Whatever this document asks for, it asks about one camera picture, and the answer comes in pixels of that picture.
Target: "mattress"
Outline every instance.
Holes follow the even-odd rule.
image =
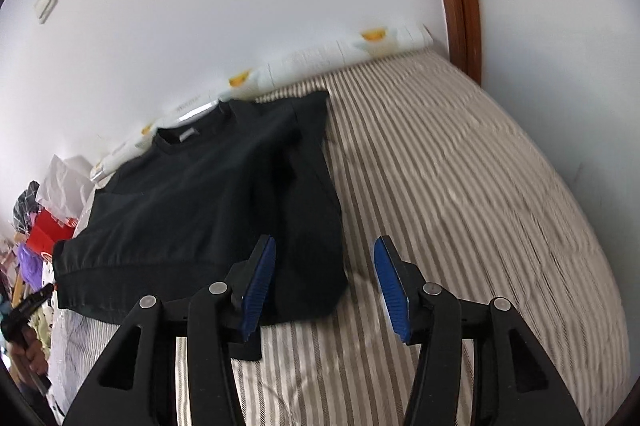
[[[249,425],[398,425],[418,347],[394,335],[372,261],[388,234],[458,298],[511,300],[587,425],[628,392],[620,295],[558,174],[481,89],[430,50],[329,73],[264,97],[331,95],[325,156],[343,211],[349,287],[332,316],[262,329],[263,358],[233,361]],[[116,327],[56,312],[50,375],[68,407]],[[186,340],[178,421],[190,424]],[[470,423],[473,351],[463,346],[458,423]]]

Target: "striped fabric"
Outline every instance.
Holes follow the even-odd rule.
[[[523,131],[429,50],[330,73],[264,100],[316,89],[331,94],[326,160],[342,204],[350,284],[331,317],[264,328],[263,359],[234,361],[247,424],[401,424],[418,349],[393,334],[380,295],[372,245],[388,234],[429,281],[459,298],[510,299],[586,424],[603,425],[628,391],[620,295],[593,231]],[[69,400],[114,327],[68,311],[60,319],[84,324],[59,336],[54,329],[54,382]],[[190,424],[186,348],[178,343],[183,425]],[[472,366],[465,342],[461,426],[470,422]]]

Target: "white wall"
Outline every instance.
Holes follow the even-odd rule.
[[[164,110],[268,59],[419,20],[442,0],[36,0],[0,8],[0,218],[53,153],[92,163]]]
[[[480,0],[483,86],[582,206],[640,374],[640,0]]]

